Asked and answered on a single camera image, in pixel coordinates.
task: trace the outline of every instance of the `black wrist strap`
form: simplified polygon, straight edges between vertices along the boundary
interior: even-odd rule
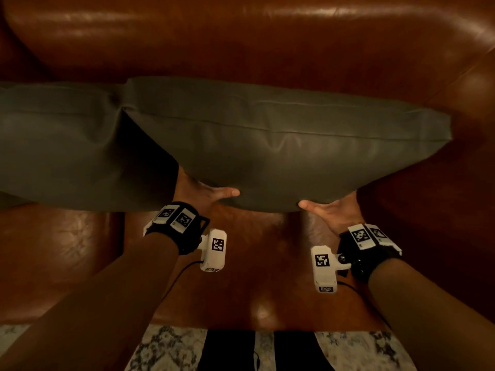
[[[352,226],[340,234],[337,253],[351,263],[352,275],[368,283],[370,275],[387,259],[401,259],[402,251],[375,225]]]
[[[146,234],[157,232],[169,236],[179,248],[179,255],[187,255],[197,249],[209,223],[210,219],[200,216],[192,205],[172,202],[161,209]]]

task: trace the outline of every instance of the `hand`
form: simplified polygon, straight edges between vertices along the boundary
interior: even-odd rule
[[[200,215],[205,215],[217,200],[240,194],[238,189],[232,187],[209,187],[189,177],[179,166],[173,201],[186,202],[196,208]]]
[[[336,236],[347,231],[348,226],[364,224],[361,208],[357,203],[356,192],[330,204],[318,204],[301,200],[299,207],[321,217]]]

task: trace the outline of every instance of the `pant leg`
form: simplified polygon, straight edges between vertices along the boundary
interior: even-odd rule
[[[198,371],[253,371],[254,331],[209,330]]]
[[[277,371],[335,371],[313,332],[275,332],[275,365]]]

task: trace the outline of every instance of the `pants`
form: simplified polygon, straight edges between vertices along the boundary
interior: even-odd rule
[[[209,330],[198,371],[253,371],[254,331]],[[277,371],[335,371],[313,332],[275,332]]]

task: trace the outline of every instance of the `qr code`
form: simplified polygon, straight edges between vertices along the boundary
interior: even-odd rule
[[[181,224],[183,227],[188,227],[193,219],[187,216],[184,213],[181,213],[178,218],[176,218],[176,222]]]
[[[356,242],[364,242],[364,241],[367,241],[368,239],[371,239],[368,236],[368,233],[366,233],[366,230],[364,230],[364,229],[353,231],[352,236],[354,237]]]
[[[378,238],[387,238],[387,236],[379,229],[370,228],[371,232]]]
[[[330,261],[328,260],[327,254],[315,255],[314,259],[316,260],[317,267],[329,267]]]
[[[223,239],[214,238],[211,243],[211,249],[216,251],[223,251]]]
[[[158,217],[170,217],[172,213],[174,213],[175,209],[174,208],[165,208]]]

